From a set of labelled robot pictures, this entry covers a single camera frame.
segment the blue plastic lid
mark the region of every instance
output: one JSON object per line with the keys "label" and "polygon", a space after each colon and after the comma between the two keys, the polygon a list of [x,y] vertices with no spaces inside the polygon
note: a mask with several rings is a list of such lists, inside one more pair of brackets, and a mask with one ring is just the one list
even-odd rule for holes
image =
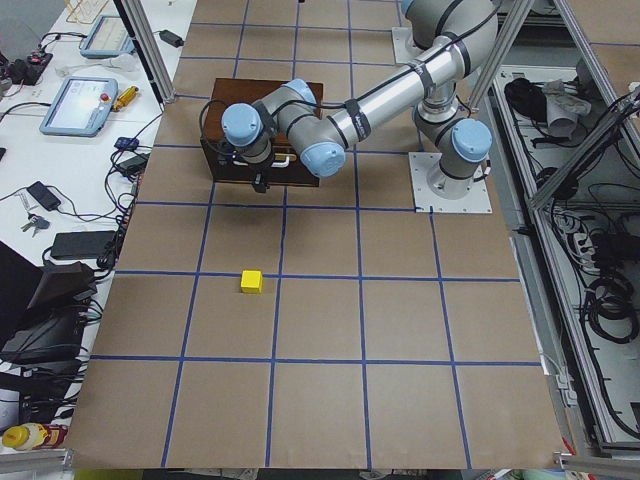
{"label": "blue plastic lid", "polygon": [[317,103],[316,97],[309,88],[309,85],[301,78],[294,78],[290,82],[285,83],[284,86],[296,91],[305,102]]}
{"label": "blue plastic lid", "polygon": [[405,16],[407,15],[407,11],[409,10],[412,4],[413,4],[413,0],[402,0],[402,6],[400,8],[402,9],[403,15]]}
{"label": "blue plastic lid", "polygon": [[246,147],[260,135],[262,121],[251,105],[236,103],[222,114],[222,130],[231,145]]}
{"label": "blue plastic lid", "polygon": [[334,142],[311,145],[305,148],[300,158],[309,171],[319,178],[335,174],[346,161],[344,148]]}
{"label": "blue plastic lid", "polygon": [[480,163],[489,153],[493,138],[487,126],[472,118],[465,118],[456,123],[451,134],[453,148],[472,163]]}

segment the robotic arm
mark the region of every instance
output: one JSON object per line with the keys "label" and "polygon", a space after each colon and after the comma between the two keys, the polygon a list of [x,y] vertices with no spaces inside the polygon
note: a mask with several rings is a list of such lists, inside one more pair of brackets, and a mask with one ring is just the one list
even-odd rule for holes
{"label": "robotic arm", "polygon": [[491,0],[403,0],[413,42],[424,50],[413,61],[324,119],[314,115],[316,99],[300,79],[252,105],[234,104],[222,117],[226,139],[252,168],[266,172],[274,159],[271,139],[282,132],[311,173],[328,177],[344,165],[345,149],[413,107],[416,125],[443,154],[430,185],[445,198],[461,198],[492,139],[481,122],[458,118],[455,82],[491,52],[497,10]]}

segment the red and yellow bottle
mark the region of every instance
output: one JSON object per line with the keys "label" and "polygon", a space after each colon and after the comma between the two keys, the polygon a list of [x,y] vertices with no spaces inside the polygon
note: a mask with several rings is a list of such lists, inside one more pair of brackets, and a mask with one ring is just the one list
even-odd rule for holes
{"label": "red and yellow bottle", "polygon": [[24,423],[7,429],[2,445],[19,451],[58,448],[66,436],[66,425]]}

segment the yellow handle tool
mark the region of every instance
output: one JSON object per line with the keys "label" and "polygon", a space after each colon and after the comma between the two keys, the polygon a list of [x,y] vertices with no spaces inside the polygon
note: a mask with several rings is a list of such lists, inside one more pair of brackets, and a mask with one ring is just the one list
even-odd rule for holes
{"label": "yellow handle tool", "polygon": [[140,89],[138,87],[136,87],[135,85],[127,88],[116,99],[115,103],[113,104],[112,110],[114,112],[118,112],[118,111],[120,111],[120,109],[122,107],[126,107],[127,105],[129,105],[131,103],[131,100],[136,98],[136,95],[138,94],[138,90],[140,90]]}

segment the yellow block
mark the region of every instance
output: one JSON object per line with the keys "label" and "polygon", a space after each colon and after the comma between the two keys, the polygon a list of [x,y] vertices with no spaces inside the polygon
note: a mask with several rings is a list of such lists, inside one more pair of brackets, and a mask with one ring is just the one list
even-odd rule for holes
{"label": "yellow block", "polygon": [[240,289],[243,293],[262,293],[262,272],[260,270],[243,270]]}

